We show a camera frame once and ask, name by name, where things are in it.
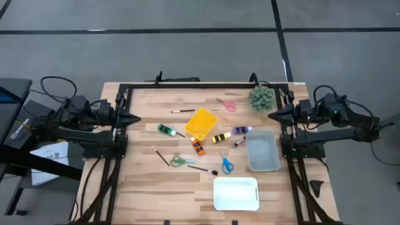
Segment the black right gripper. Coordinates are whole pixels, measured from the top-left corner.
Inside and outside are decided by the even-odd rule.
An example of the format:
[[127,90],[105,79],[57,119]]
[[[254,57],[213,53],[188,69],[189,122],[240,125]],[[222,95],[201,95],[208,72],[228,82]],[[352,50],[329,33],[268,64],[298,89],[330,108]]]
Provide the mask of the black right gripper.
[[287,93],[287,102],[288,106],[284,108],[269,113],[268,116],[270,119],[279,122],[285,126],[292,127],[292,134],[294,138],[301,138],[302,137],[302,129],[298,127],[298,112],[296,110],[295,105],[293,104],[294,101],[294,93],[292,91],[288,91]]

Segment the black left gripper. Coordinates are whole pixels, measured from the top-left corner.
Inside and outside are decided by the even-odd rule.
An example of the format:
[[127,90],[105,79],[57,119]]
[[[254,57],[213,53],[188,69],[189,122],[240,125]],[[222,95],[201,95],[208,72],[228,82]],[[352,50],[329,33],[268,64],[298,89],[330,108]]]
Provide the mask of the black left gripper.
[[111,136],[111,140],[114,141],[116,139],[116,134],[117,134],[117,129],[118,129],[118,119],[119,119],[119,111],[120,111],[120,116],[122,118],[127,118],[127,119],[123,119],[120,122],[120,127],[121,128],[126,128],[134,123],[137,123],[141,120],[140,117],[135,116],[131,113],[129,113],[128,111],[126,111],[125,109],[120,110],[121,106],[123,105],[123,92],[119,92],[116,95],[116,107],[114,109],[114,115],[112,116],[113,121],[112,121],[112,127],[111,127],[111,131],[112,131],[112,136]]

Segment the green paint bottle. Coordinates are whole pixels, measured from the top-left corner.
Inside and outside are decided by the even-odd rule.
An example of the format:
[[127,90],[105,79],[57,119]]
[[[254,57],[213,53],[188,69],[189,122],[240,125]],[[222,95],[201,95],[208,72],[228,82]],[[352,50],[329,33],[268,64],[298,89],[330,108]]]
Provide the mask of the green paint bottle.
[[165,126],[163,124],[159,124],[157,129],[159,131],[161,131],[162,133],[165,133],[165,134],[167,134],[169,136],[176,136],[176,134],[177,134],[177,132],[175,130],[173,130],[170,127],[167,127],[167,126]]

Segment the purple paint bottle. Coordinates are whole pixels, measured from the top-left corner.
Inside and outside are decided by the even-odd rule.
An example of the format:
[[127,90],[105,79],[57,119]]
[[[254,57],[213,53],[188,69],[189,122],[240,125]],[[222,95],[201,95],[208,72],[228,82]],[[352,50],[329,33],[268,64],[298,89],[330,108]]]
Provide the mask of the purple paint bottle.
[[246,134],[249,131],[252,131],[253,128],[251,126],[241,126],[241,127],[233,127],[232,133],[237,135],[237,134]]

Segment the pink scissors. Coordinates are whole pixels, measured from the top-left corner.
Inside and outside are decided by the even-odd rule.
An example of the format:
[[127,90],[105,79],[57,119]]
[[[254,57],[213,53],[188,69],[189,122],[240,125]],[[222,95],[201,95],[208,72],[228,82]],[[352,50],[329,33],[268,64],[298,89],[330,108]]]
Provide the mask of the pink scissors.
[[216,98],[216,101],[223,104],[228,111],[234,112],[236,110],[236,104],[232,101],[224,101],[219,98]]

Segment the green scissors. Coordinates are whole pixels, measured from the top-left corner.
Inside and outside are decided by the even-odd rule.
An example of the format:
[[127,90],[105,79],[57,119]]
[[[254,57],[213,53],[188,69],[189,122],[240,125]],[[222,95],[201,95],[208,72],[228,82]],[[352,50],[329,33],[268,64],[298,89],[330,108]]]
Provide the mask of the green scissors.
[[194,163],[195,163],[195,160],[183,159],[178,155],[173,156],[172,159],[170,160],[170,165],[175,168],[182,166],[184,164],[194,164]]

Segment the yellow paint bottle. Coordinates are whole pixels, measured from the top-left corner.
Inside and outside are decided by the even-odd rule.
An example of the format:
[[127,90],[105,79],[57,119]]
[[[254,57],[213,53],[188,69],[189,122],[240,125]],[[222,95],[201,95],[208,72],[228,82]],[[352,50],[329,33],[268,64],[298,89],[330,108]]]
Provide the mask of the yellow paint bottle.
[[221,133],[212,137],[212,143],[216,144],[226,139],[229,139],[232,136],[230,132]]

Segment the yellow plastic basket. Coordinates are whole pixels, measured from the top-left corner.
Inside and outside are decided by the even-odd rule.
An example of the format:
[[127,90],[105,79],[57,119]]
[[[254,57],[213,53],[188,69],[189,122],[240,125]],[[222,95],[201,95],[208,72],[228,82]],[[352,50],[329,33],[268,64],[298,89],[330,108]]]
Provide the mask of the yellow plastic basket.
[[218,118],[209,111],[200,108],[185,125],[184,129],[192,137],[202,141],[217,123]]

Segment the orange paint bottle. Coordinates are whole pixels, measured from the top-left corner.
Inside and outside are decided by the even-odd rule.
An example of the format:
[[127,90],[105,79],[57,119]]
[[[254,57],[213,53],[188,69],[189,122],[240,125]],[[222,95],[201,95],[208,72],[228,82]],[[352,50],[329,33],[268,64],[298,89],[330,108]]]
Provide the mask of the orange paint bottle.
[[202,156],[205,154],[205,150],[204,150],[203,146],[201,145],[201,143],[199,142],[199,140],[197,140],[195,137],[191,137],[190,141],[192,143],[194,150],[196,151],[196,153],[199,156]]

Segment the blue scissors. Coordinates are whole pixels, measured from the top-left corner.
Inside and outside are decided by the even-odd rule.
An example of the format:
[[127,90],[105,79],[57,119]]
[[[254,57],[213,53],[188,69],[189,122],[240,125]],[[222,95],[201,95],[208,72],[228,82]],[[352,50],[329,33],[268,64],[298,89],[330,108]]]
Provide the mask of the blue scissors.
[[222,156],[222,171],[224,174],[231,174],[232,171],[234,170],[233,164],[228,161],[225,152],[221,150],[221,156]]

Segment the long wide-bristle black paintbrush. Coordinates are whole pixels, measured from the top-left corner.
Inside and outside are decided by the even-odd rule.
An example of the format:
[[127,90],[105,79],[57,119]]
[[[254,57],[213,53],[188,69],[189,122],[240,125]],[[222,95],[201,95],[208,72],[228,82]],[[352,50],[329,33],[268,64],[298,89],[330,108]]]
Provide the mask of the long wide-bristle black paintbrush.
[[200,171],[205,171],[207,173],[211,173],[214,176],[218,175],[218,171],[216,171],[216,170],[209,170],[209,169],[204,169],[204,168],[200,168],[200,167],[196,167],[196,166],[190,166],[190,165],[187,165],[187,166],[189,168],[193,168],[193,169],[197,169],[197,170],[200,170]]

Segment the green artificial plant ball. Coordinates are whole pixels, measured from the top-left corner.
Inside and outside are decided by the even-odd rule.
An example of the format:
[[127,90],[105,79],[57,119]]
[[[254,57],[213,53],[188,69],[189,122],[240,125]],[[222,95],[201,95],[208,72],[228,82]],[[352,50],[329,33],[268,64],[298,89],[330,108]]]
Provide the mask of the green artificial plant ball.
[[247,97],[249,105],[256,111],[271,110],[276,104],[274,89],[267,86],[256,86]]

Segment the grey plastic bin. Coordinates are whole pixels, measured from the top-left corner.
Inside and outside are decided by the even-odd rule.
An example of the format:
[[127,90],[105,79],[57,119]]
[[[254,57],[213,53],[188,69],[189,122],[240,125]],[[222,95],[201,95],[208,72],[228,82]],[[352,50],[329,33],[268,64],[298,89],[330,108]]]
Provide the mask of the grey plastic bin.
[[246,134],[247,166],[252,172],[277,171],[281,167],[278,147],[271,131]]

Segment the white paper sheet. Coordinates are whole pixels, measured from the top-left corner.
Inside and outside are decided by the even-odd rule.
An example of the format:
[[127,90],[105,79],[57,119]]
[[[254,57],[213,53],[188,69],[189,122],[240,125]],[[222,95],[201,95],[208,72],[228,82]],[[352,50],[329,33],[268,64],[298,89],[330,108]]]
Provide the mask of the white paper sheet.
[[[69,143],[64,141],[64,142],[58,142],[56,144],[45,145],[37,150],[32,151],[31,153],[33,155],[50,159],[52,161],[56,161],[58,163],[65,164],[68,166],[69,165],[68,148],[69,148]],[[59,175],[31,169],[31,182],[33,186],[44,184],[58,177]]]

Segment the white plastic bin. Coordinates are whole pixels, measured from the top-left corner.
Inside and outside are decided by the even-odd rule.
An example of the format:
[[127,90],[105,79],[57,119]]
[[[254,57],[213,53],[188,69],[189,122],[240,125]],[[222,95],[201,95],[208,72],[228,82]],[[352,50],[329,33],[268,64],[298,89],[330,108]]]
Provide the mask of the white plastic bin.
[[253,177],[217,177],[213,181],[213,205],[217,211],[257,211],[258,182]]

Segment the black box with white logo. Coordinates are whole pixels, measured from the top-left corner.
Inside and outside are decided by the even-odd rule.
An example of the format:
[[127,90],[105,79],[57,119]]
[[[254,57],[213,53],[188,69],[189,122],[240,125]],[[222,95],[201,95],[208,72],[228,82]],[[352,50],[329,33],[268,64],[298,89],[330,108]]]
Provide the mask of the black box with white logo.
[[14,121],[9,134],[6,136],[4,144],[15,149],[28,151],[35,144],[31,137],[30,125],[34,118],[46,117],[54,113],[54,110],[36,101],[29,100],[21,109]]

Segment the black stand base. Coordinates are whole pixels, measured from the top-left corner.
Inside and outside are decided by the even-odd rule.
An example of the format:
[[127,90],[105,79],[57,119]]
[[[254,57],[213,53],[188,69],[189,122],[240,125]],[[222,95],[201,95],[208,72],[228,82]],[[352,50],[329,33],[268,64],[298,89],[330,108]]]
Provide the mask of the black stand base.
[[393,126],[396,123],[400,123],[400,112],[380,121],[380,126],[383,128]]

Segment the black desk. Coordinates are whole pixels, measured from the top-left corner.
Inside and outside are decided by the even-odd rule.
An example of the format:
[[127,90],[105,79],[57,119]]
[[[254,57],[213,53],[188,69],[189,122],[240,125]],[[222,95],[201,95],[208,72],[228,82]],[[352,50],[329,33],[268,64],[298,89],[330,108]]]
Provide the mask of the black desk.
[[75,180],[79,180],[82,174],[78,168],[35,156],[29,150],[20,150],[4,143],[13,122],[23,108],[32,83],[30,79],[0,77],[0,183],[5,180],[6,173],[19,178],[4,212],[6,216],[17,213],[16,206],[24,191],[21,184],[30,169],[43,169],[48,173],[54,172],[56,175]]

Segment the black plastic bracket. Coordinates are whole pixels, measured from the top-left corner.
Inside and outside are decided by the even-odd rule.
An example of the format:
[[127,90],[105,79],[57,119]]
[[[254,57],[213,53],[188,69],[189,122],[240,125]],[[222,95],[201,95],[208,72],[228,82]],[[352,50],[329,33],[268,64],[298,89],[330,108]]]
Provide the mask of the black plastic bracket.
[[321,194],[321,186],[324,184],[324,181],[320,180],[311,180],[310,182],[311,189],[314,193],[314,195],[319,198]]

